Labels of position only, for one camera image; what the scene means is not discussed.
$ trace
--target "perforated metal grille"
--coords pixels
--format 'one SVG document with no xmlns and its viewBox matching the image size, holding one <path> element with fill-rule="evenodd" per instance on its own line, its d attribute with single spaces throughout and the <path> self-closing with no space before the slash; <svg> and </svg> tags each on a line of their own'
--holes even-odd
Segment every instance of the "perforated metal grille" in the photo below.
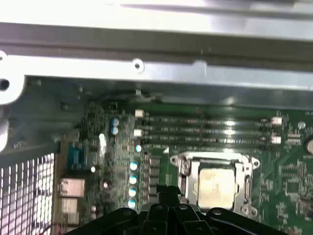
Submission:
<svg viewBox="0 0 313 235">
<path fill-rule="evenodd" d="M 50 225 L 53 169 L 53 153 L 1 168 L 1 235 L 36 235 Z"/>
</svg>

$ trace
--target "surface-mount component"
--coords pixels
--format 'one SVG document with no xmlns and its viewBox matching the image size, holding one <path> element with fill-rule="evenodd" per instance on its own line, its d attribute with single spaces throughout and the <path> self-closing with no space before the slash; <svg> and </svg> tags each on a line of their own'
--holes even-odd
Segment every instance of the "surface-mount component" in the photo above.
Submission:
<svg viewBox="0 0 313 235">
<path fill-rule="evenodd" d="M 240 153 L 184 152 L 171 156 L 178 167 L 178 186 L 190 204 L 202 212 L 222 207 L 247 217 L 244 206 L 251 207 L 252 172 L 260 162 Z"/>
</svg>

